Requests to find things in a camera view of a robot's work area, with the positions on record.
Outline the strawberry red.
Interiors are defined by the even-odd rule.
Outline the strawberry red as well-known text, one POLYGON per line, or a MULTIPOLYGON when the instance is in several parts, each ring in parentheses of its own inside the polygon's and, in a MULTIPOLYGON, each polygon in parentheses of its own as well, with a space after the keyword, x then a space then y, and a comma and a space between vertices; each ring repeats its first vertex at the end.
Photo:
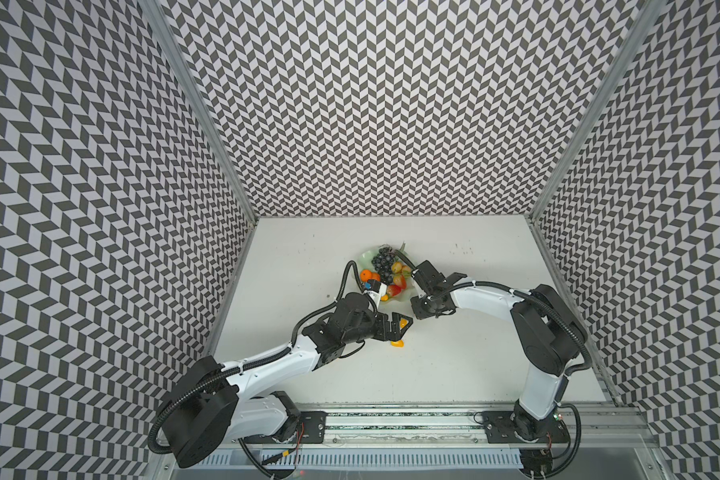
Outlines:
POLYGON ((386 295, 390 298, 393 298, 393 297, 399 295, 401 293, 401 291, 402 291, 402 288, 398 285, 394 285, 394 284, 388 285, 386 295))

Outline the green wavy glass bowl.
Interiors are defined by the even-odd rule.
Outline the green wavy glass bowl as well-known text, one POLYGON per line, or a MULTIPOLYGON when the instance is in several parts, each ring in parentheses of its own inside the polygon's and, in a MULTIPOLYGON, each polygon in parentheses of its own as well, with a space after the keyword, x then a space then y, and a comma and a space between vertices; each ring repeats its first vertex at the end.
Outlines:
MULTIPOLYGON (((368 270, 370 270, 372 273, 374 273, 374 272, 373 272, 373 267, 372 267, 372 264, 371 264, 371 259, 372 259, 372 257, 375 255, 375 253, 376 253, 376 251, 378 250, 378 248, 381 247, 381 246, 377 246, 377 247, 371 248, 370 250, 367 250, 366 252, 362 253, 362 254, 356 259, 356 263, 357 263, 358 269, 359 269, 359 276, 360 276, 360 273, 361 273, 363 270, 366 270, 366 269, 368 269, 368 270)), ((402 244, 402 245, 401 245, 400 247, 398 247, 398 248, 394 248, 394 247, 393 247, 393 248, 397 250, 399 257, 406 263, 406 266, 410 266, 410 267, 412 268, 412 272, 413 272, 413 270, 414 270, 414 263, 413 263, 412 260, 409 258, 408 254, 404 251, 404 247, 405 247, 405 245, 402 244)), ((402 291, 401 291, 401 293, 400 293, 399 295, 397 295, 397 296, 395 296, 395 297, 393 297, 393 298, 390 298, 390 299, 389 299, 388 301, 386 301, 386 302, 383 302, 383 301, 380 300, 380 301, 377 302, 377 303, 378 303, 378 304, 384 304, 384 303, 389 303, 389 302, 403 302, 403 301, 408 301, 408 300, 410 300, 411 297, 415 297, 415 296, 417 295, 417 288, 416 288, 416 284, 415 284, 414 280, 412 279, 412 275, 411 275, 410 278, 406 278, 406 277, 405 277, 405 279, 406 279, 406 282, 407 282, 407 288, 406 288, 406 289, 402 289, 402 291)))

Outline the dark grape bunch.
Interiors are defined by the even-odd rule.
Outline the dark grape bunch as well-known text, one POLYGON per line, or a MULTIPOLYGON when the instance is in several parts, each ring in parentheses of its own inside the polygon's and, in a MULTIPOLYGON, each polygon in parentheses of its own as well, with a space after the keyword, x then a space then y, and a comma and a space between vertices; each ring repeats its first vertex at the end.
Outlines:
POLYGON ((406 263, 399 257, 397 250, 388 245, 379 247, 372 257, 373 272, 380 274, 381 282, 384 284, 390 285, 394 283, 393 279, 396 275, 391 272, 391 266, 395 262, 401 262, 403 266, 406 266, 406 263))

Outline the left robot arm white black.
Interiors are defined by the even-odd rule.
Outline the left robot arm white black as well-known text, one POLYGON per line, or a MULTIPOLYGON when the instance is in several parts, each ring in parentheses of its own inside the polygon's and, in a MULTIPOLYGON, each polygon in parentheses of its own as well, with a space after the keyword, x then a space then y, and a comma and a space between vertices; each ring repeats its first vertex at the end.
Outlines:
POLYGON ((187 468, 228 434, 287 441, 298 430, 300 413, 277 385, 347 358, 350 344, 399 342, 413 323, 410 316, 379 311, 370 294, 349 293, 302 318, 280 347, 226 363, 203 357, 163 396, 147 447, 187 468))

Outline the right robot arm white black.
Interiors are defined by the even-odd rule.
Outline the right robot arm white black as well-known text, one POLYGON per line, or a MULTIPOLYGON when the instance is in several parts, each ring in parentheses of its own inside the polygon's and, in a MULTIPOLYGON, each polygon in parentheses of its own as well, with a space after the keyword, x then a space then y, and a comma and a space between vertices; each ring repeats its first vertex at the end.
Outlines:
POLYGON ((512 323, 529 368, 509 424, 521 442, 544 439, 562 406, 570 378, 593 364, 586 346, 587 329, 562 297, 545 284, 521 290, 471 280, 462 273, 446 276, 428 261, 413 269, 412 279, 417 295, 411 299, 411 307, 420 320, 467 309, 512 323))

